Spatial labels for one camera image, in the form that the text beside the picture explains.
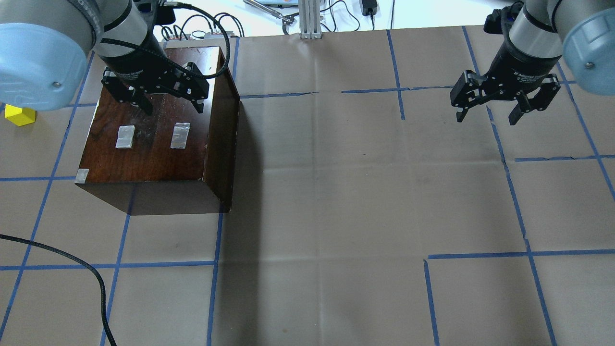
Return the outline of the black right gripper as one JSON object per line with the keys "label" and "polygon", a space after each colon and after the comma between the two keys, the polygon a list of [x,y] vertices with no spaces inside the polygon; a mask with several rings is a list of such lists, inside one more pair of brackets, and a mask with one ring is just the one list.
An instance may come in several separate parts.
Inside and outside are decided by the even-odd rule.
{"label": "black right gripper", "polygon": [[522,83],[516,76],[497,79],[465,70],[450,92],[450,103],[457,107],[456,121],[463,122],[470,107],[491,100],[516,101],[509,114],[509,124],[516,125],[529,112],[529,107],[548,107],[562,86],[555,74],[548,74],[537,82]]}

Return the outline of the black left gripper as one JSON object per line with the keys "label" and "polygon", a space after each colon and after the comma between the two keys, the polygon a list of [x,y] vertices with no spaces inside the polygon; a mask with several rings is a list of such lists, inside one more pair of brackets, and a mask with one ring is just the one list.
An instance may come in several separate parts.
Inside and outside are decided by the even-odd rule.
{"label": "black left gripper", "polygon": [[209,98],[209,83],[170,66],[146,75],[145,70],[130,76],[121,76],[106,68],[101,79],[102,86],[115,101],[137,103],[147,115],[152,115],[152,104],[147,94],[171,94],[191,101],[195,110],[202,114],[204,100]]}

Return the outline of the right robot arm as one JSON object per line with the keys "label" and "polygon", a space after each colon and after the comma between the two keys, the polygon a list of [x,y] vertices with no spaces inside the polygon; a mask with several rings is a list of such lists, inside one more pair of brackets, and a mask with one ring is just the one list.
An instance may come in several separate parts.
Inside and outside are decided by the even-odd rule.
{"label": "right robot arm", "polygon": [[614,94],[612,0],[517,0],[488,15],[483,30],[502,35],[503,43],[485,74],[466,70],[452,88],[458,122],[470,108],[491,100],[516,101],[510,125],[528,112],[546,110],[561,87],[552,73],[560,59],[585,91]]}

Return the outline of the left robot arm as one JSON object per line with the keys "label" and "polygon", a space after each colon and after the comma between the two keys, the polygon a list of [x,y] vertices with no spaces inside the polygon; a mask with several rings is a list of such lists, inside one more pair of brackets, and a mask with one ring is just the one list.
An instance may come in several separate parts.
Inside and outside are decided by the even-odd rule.
{"label": "left robot arm", "polygon": [[101,83],[116,102],[152,114],[148,95],[170,94],[203,112],[208,77],[193,62],[168,59],[152,32],[173,23],[181,7],[167,0],[3,0],[1,102],[36,111],[68,105],[94,53],[106,63]]}

